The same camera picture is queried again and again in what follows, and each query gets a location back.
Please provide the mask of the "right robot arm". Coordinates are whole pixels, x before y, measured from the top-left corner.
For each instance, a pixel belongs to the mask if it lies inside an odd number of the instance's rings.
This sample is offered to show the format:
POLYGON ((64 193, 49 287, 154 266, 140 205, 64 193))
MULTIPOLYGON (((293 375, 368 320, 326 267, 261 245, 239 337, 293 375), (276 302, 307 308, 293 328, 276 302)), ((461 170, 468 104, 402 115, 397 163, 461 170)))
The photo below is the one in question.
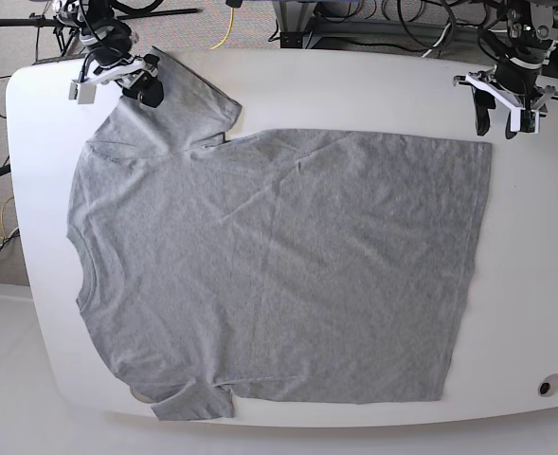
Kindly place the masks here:
POLYGON ((151 53, 134 55, 136 36, 115 15, 116 10, 131 11, 130 7, 119 1, 55 1, 52 7, 60 23, 78 30, 85 50, 78 77, 70 83, 70 100, 91 104, 100 85, 114 82, 132 100, 152 108, 161 104, 159 58, 151 53))

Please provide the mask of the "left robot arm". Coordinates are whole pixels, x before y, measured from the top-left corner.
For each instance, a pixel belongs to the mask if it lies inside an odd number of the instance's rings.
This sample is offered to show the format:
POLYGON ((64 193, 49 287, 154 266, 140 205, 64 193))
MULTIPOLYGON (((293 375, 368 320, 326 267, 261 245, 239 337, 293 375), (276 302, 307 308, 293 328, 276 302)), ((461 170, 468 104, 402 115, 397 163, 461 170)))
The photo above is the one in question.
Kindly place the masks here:
POLYGON ((505 137, 519 133, 537 134, 540 120, 548 114, 547 102, 558 102, 558 90, 539 86, 537 78, 558 45, 558 12, 553 6, 529 1, 507 1, 497 9, 496 20, 506 24, 506 37, 499 38, 490 27, 477 32, 477 44, 487 46, 495 65, 454 78, 455 85, 471 88, 476 132, 485 136, 491 128, 490 112, 498 104, 509 111, 505 137))

